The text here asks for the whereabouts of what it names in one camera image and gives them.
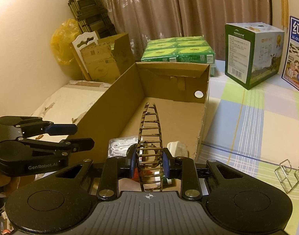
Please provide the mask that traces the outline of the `tortoiseshell hair claw clip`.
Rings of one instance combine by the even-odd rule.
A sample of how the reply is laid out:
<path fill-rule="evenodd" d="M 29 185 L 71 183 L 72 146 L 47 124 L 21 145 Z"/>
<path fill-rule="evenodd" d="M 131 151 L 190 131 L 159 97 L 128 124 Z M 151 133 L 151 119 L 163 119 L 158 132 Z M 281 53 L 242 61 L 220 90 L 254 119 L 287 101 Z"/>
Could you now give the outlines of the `tortoiseshell hair claw clip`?
<path fill-rule="evenodd" d="M 141 114 L 136 154 L 141 190 L 161 192 L 163 189 L 163 143 L 159 114 L 155 104 L 145 103 Z"/>

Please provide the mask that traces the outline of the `silver wire holder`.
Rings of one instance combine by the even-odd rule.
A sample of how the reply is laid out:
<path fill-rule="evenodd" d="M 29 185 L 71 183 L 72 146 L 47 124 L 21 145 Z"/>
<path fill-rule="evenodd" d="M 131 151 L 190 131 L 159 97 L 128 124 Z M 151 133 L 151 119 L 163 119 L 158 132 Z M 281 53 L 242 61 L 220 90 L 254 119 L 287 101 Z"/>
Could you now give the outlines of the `silver wire holder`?
<path fill-rule="evenodd" d="M 280 162 L 274 172 L 286 194 L 299 185 L 299 168 L 293 168 L 289 159 Z"/>

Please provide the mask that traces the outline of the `clear box of floss picks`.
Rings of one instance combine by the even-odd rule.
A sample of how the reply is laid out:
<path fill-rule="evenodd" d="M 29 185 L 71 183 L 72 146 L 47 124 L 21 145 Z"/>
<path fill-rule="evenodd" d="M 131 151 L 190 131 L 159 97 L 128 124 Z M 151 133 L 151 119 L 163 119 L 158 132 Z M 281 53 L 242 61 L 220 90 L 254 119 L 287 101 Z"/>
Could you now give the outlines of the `clear box of floss picks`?
<path fill-rule="evenodd" d="M 129 147 L 137 142 L 137 136 L 110 139 L 108 146 L 108 158 L 115 156 L 126 156 Z"/>

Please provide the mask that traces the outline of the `cream patterned bed sheet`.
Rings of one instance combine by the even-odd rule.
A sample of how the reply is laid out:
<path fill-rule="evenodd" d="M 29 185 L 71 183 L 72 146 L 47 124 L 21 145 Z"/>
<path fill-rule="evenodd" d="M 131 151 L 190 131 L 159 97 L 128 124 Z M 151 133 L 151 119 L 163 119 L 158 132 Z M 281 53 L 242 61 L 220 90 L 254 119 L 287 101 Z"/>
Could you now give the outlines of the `cream patterned bed sheet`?
<path fill-rule="evenodd" d="M 104 82 L 71 80 L 49 96 L 32 115 L 55 124 L 78 125 L 110 86 Z"/>

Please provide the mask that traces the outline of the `open brown cardboard box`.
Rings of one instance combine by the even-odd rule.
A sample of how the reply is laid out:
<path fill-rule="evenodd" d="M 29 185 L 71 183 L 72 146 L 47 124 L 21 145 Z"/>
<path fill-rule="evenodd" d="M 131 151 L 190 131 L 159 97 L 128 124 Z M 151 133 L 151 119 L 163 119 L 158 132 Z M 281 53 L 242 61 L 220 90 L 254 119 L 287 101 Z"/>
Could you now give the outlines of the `open brown cardboard box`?
<path fill-rule="evenodd" d="M 69 83 L 50 96 L 41 116 L 75 124 L 77 138 L 90 137 L 94 148 L 71 156 L 103 162 L 109 141 L 142 135 L 166 146 L 180 141 L 195 158 L 202 140 L 208 102 L 209 69 L 195 63 L 136 63 L 109 87 Z"/>

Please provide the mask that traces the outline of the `white carved board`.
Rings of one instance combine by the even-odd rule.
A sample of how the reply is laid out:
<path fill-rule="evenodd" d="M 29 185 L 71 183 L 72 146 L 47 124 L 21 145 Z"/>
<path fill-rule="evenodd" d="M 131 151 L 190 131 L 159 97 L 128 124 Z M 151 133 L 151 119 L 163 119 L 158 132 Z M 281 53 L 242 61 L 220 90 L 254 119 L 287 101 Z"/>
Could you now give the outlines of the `white carved board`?
<path fill-rule="evenodd" d="M 86 66 L 85 60 L 83 58 L 84 51 L 87 47 L 91 47 L 98 44 L 98 36 L 96 32 L 84 32 L 76 37 L 74 41 L 71 42 L 70 48 L 71 52 L 79 65 L 80 70 L 86 81 L 92 81 L 89 70 Z"/>

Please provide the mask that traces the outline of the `yellow plastic bag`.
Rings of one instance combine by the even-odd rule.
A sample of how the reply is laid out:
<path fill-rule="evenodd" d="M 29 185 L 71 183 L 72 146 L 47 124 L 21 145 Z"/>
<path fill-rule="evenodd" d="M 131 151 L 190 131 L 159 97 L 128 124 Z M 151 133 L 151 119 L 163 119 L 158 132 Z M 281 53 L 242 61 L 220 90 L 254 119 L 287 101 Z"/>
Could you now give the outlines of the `yellow plastic bag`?
<path fill-rule="evenodd" d="M 70 44 L 80 34 L 82 32 L 75 19 L 68 19 L 55 30 L 50 40 L 50 47 L 59 65 L 70 65 L 74 60 Z"/>

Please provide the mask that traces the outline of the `checkered tablecloth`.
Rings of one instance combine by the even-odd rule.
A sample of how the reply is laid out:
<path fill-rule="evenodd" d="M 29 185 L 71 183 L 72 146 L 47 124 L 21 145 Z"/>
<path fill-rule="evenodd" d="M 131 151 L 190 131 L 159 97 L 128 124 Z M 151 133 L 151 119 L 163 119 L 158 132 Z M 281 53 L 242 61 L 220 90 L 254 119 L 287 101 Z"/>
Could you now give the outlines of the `checkered tablecloth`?
<path fill-rule="evenodd" d="M 289 159 L 299 168 L 299 92 L 280 75 L 246 90 L 224 69 L 224 61 L 216 61 L 197 162 L 216 159 L 283 190 L 274 172 L 279 163 Z M 299 234 L 299 185 L 289 197 L 286 232 Z"/>

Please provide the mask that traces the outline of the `stacked brown cardboard boxes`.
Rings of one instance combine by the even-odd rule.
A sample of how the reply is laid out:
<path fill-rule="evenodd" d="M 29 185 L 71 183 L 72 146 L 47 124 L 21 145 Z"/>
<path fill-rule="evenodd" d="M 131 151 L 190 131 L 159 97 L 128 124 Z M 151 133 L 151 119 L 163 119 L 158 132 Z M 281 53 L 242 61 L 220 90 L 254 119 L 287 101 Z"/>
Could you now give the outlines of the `stacked brown cardboard boxes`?
<path fill-rule="evenodd" d="M 127 33 L 98 40 L 98 44 L 87 47 L 83 58 L 92 81 L 112 84 L 135 63 Z"/>

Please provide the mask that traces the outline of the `black folding hand cart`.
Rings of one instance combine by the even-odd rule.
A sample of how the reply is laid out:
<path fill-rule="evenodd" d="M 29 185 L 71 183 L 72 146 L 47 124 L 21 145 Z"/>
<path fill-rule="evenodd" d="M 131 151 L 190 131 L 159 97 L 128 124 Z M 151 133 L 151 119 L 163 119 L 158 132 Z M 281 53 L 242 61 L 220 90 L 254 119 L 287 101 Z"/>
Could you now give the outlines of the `black folding hand cart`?
<path fill-rule="evenodd" d="M 101 0 L 69 0 L 68 6 L 82 32 L 96 31 L 99 38 L 117 34 Z"/>

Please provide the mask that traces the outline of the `green tissue box pack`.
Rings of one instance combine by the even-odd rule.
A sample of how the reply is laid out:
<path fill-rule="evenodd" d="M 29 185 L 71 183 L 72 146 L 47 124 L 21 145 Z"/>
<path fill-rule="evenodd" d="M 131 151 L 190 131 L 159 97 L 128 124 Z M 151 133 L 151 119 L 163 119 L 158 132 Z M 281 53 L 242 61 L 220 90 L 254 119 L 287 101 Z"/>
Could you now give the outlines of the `green tissue box pack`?
<path fill-rule="evenodd" d="M 150 40 L 141 61 L 209 64 L 211 76 L 215 75 L 216 68 L 215 52 L 202 36 Z"/>

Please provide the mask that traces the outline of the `green white milk carton box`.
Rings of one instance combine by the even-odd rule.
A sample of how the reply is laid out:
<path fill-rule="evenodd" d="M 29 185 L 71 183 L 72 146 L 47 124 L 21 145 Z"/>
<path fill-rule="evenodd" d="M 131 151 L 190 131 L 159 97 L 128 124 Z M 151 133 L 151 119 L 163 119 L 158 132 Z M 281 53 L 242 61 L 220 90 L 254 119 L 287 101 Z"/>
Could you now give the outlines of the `green white milk carton box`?
<path fill-rule="evenodd" d="M 247 90 L 279 72 L 284 30 L 263 22 L 225 25 L 225 75 Z"/>

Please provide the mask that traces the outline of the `blue milk carton box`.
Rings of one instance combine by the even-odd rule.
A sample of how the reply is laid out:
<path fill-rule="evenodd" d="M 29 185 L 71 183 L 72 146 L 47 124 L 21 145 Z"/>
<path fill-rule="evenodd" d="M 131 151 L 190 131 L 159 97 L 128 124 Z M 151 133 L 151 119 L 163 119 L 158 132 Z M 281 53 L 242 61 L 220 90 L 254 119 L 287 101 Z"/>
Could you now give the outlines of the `blue milk carton box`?
<path fill-rule="evenodd" d="M 282 79 L 299 91 L 299 19 L 290 16 L 289 26 L 289 41 Z"/>

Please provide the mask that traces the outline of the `brown patterned curtain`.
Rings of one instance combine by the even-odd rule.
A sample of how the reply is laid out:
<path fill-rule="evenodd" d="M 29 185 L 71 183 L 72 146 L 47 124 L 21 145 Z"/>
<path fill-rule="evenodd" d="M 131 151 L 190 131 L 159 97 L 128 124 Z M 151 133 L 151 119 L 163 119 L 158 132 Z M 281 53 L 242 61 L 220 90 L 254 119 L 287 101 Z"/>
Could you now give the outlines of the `brown patterned curtain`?
<path fill-rule="evenodd" d="M 118 32 L 126 32 L 136 60 L 150 40 L 203 36 L 225 58 L 225 24 L 272 21 L 272 0 L 102 0 Z"/>

